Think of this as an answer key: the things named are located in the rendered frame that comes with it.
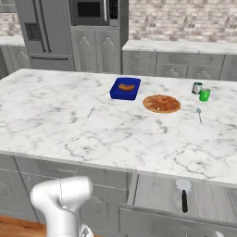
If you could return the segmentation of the round orange pizza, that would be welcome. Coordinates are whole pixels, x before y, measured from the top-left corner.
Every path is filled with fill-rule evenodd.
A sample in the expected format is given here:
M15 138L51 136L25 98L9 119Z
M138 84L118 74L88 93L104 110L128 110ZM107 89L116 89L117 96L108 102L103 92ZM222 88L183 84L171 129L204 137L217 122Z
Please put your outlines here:
M155 113L173 113L181 108L181 103L174 97L162 94L147 96L143 100L143 105Z

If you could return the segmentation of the grey closed drawer front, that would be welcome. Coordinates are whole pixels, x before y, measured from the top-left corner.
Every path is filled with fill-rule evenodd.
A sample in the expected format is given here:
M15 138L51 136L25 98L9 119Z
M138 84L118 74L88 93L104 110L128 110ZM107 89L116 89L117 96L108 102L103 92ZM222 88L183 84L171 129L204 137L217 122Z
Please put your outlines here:
M116 187L128 188L129 175L126 172L114 171L103 168L90 168L81 165L72 165L54 161L46 161L27 157L16 156L19 170L24 173L42 175L55 178L66 178L71 176L88 176L93 183ZM76 174L58 172L58 168L78 170Z

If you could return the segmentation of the grey open drawer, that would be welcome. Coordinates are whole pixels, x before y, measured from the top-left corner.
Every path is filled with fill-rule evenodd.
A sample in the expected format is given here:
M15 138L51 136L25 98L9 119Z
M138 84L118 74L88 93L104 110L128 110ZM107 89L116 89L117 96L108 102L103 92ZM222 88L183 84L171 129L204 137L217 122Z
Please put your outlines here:
M237 188L133 174L119 230L129 237L237 237Z

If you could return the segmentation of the grey corner counter cupboards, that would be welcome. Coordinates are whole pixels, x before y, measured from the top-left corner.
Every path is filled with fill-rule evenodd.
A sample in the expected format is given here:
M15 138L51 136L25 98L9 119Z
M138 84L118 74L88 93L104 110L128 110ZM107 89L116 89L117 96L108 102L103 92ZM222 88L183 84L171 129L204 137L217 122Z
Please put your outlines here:
M28 52L21 36L0 36L0 80L19 69L30 69Z

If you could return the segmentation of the blue rectangular tray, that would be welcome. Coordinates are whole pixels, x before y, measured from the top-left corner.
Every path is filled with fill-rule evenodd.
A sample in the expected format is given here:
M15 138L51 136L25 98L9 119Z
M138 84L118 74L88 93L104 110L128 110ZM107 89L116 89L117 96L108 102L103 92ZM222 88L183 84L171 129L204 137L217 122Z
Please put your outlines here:
M134 100L138 93L141 80L137 78L117 78L111 90L110 97L120 100Z

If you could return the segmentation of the brown hot dog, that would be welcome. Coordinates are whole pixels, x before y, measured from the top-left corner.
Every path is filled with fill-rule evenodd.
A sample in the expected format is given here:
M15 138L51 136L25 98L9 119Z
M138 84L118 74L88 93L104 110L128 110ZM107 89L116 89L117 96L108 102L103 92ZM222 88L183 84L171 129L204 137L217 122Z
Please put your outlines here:
M124 92L132 91L135 88L135 85L126 85L126 84L120 84L118 88Z

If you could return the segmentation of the grey tall cupboard unit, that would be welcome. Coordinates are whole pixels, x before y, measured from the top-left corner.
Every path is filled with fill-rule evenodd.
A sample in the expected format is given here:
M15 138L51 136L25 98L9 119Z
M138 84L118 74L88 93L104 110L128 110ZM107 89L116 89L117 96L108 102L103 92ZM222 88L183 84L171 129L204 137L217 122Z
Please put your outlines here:
M122 73L122 47L129 39L129 0L118 0L118 26L72 26L77 71Z

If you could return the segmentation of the silver metal can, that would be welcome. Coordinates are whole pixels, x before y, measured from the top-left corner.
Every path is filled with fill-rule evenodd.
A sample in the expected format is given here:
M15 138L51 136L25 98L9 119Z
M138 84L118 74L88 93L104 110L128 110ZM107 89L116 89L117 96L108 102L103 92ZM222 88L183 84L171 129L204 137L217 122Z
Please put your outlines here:
M192 93L193 94L200 94L200 91L201 91L202 87L203 87L203 83L195 82L193 84Z

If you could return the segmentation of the green cup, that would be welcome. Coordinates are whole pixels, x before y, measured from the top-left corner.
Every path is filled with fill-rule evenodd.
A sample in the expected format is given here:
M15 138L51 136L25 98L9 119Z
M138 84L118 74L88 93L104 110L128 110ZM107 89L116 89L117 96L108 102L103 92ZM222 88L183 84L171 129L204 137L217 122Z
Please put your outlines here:
M203 88L203 89L200 91L199 100L200 100L201 102L207 102L209 96L210 96L210 90L207 89L207 88Z

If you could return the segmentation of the grey microwave oven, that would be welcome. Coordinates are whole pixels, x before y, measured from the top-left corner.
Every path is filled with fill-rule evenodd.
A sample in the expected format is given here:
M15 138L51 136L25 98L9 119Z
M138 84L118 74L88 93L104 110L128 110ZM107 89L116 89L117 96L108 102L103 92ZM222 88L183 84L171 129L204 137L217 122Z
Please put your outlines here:
M119 24L119 0L69 0L72 26L112 26Z

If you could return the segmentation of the stainless steel fridge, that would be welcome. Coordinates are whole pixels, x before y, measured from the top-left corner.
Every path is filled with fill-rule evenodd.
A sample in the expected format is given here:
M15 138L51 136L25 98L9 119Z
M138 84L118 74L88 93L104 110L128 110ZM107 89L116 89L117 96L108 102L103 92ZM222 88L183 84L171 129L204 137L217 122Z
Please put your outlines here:
M67 0L15 0L33 69L74 71Z

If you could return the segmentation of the grey narrow cupboard door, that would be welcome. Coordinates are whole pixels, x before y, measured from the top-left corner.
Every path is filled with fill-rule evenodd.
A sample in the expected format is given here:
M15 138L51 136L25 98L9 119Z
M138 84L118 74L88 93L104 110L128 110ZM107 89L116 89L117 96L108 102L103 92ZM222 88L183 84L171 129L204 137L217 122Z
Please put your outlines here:
M37 222L15 158L0 154L0 215Z

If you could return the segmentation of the grey wall counter cupboards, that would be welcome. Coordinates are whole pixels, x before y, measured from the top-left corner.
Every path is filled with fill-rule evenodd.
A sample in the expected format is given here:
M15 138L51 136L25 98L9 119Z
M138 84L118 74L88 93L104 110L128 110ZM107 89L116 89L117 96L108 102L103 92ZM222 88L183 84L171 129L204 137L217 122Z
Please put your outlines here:
M237 81L237 44L129 40L123 73L213 81Z

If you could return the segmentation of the black-handled pizza cutter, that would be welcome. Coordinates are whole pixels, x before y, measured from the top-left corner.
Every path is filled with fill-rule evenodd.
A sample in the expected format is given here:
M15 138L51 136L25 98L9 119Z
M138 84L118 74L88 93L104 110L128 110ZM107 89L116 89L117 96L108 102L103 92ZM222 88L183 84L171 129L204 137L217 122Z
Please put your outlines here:
M176 188L181 191L181 208L183 213L188 212L188 192L192 190L192 185L186 180L176 180Z

